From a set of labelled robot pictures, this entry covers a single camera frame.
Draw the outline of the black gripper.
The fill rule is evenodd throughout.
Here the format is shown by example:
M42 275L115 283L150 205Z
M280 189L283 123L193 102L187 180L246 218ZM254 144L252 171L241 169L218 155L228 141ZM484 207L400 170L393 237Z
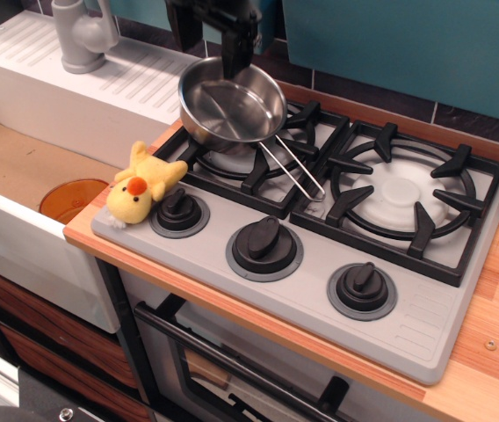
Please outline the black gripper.
M261 11L251 1L166 1L175 42L186 51L202 40L203 25L221 33L223 76L233 79L248 68L258 38Z

